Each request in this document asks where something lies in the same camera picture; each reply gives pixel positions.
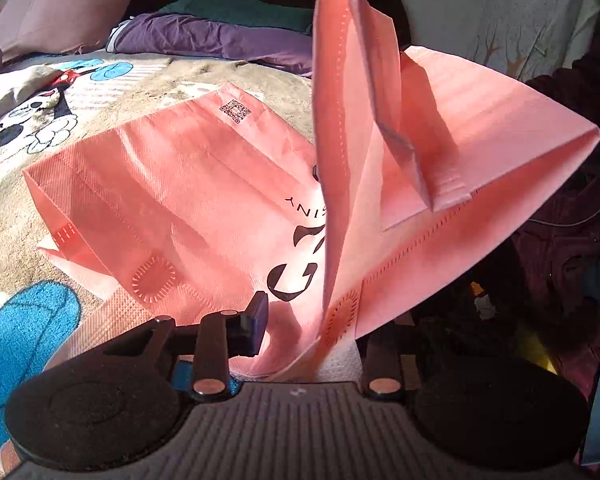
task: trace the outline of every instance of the stitching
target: stitching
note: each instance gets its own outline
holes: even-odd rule
[[[474,193],[472,195],[477,195],[480,192],[479,189],[475,190]],[[443,226],[446,225],[446,223],[448,222],[448,220],[450,218],[455,217],[456,215],[458,215],[458,213],[460,212],[460,210],[464,209],[467,205],[469,205],[469,203],[471,202],[471,200],[467,200],[465,202],[462,202],[461,204],[457,205],[455,208],[453,208],[452,210],[449,211],[449,213],[445,216],[443,216],[440,220],[438,220],[438,222],[433,226],[430,227],[426,233],[424,233],[423,235],[421,235],[419,238],[417,238],[413,243],[411,243],[411,245],[409,245],[408,247],[406,247],[405,249],[401,250],[398,254],[396,254],[391,260],[389,260],[387,263],[385,263],[380,269],[376,270],[376,272],[374,272],[372,275],[367,276],[366,278],[363,279],[363,283],[369,283],[372,282],[373,280],[378,279],[379,276],[382,275],[382,273],[384,273],[387,269],[389,269],[391,266],[395,265],[399,260],[401,260],[404,256],[406,256],[407,254],[409,254],[409,252],[416,248],[417,246],[419,246],[421,243],[423,243],[423,241],[428,240],[431,235],[435,234],[437,231],[439,231]]]
[[[142,290],[142,278],[149,272],[150,269],[160,266],[163,269],[167,270],[169,273],[169,277],[163,286],[157,291],[153,293],[144,292]],[[175,286],[176,284],[176,269],[175,267],[167,261],[163,256],[152,255],[144,264],[142,264],[136,272],[134,272],[131,278],[131,287],[133,291],[138,295],[138,298],[143,300],[145,303],[153,303],[154,301],[160,301],[164,298],[167,293]]]
[[[343,83],[342,72],[343,72],[343,52],[344,52],[344,31],[345,24],[347,23],[346,12],[342,15],[342,22],[340,23],[340,37],[338,38],[338,55],[336,56],[336,77],[338,78],[338,86],[341,87]],[[342,158],[342,167],[346,166],[345,161],[345,149],[344,149],[344,138],[342,136],[344,132],[344,106],[342,102],[338,106],[338,138],[340,139],[340,157]]]
[[[353,324],[358,312],[359,299],[358,292],[352,289],[341,297],[330,309],[325,330],[325,340],[329,345],[340,341],[347,329]],[[334,328],[340,329],[337,337],[333,337],[332,335]]]
[[[85,179],[85,177],[82,175],[82,173],[77,169],[74,168],[67,159],[64,158],[64,152],[57,152],[56,155],[58,156],[58,159],[64,163],[64,165],[66,167],[68,167],[75,176],[77,176],[82,182],[83,184],[95,195],[97,196],[100,200],[102,200],[104,202],[104,204],[110,209],[110,211],[113,213],[113,215],[116,217],[116,219],[118,219],[120,222],[122,222],[124,224],[124,226],[129,229],[129,231],[131,231],[131,234],[133,235],[133,237],[136,239],[137,242],[139,242],[140,244],[144,245],[142,243],[142,238],[139,237],[139,235],[136,233],[135,229],[133,229],[131,227],[131,224],[129,224],[129,222],[122,216],[122,214],[117,210],[117,208],[113,207],[109,201],[101,194],[98,192],[98,190],[95,188],[95,186],[91,186],[89,182],[87,182],[87,180]]]
[[[55,242],[58,249],[69,242],[69,240],[75,235],[73,224],[69,222],[67,225],[59,228],[54,234],[51,235],[52,240]]]
[[[182,283],[181,286],[186,291],[188,291],[194,298],[196,298],[200,303],[202,303],[204,306],[206,306],[209,309],[212,308],[211,304],[207,300],[205,300],[202,296],[200,296],[193,288],[191,288],[189,283]]]

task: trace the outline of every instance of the black foam pad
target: black foam pad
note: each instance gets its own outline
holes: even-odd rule
[[[572,460],[589,411],[568,381],[516,358],[462,358],[430,378],[414,402],[423,434],[448,452],[497,470]]]
[[[138,459],[162,443],[179,415],[167,380],[116,356],[51,368],[21,384],[4,412],[23,460],[74,471]]]

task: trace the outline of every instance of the cartoon print blanket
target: cartoon print blanket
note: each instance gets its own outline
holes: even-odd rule
[[[197,98],[224,82],[263,100],[312,137],[311,81],[272,68],[94,52],[30,59],[14,69],[34,65],[59,71],[42,71],[52,76],[37,81],[30,96],[13,91],[16,105],[0,115],[0,446],[7,439],[2,408],[10,391],[39,373],[80,320],[102,302],[36,250],[48,231],[24,183],[24,167],[71,142]],[[4,86],[9,75],[0,77]],[[13,76],[14,87],[21,79],[22,74],[20,79]]]

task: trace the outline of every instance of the blue cartoon shoe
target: blue cartoon shoe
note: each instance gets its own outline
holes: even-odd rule
[[[0,309],[0,446],[7,439],[4,404],[20,383],[40,373],[80,321],[80,303],[67,286],[39,282]]]

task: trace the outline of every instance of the green pillow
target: green pillow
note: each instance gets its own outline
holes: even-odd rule
[[[275,27],[311,34],[313,9],[282,7],[260,0],[178,0],[160,9],[170,14],[190,14],[213,22],[246,27]]]

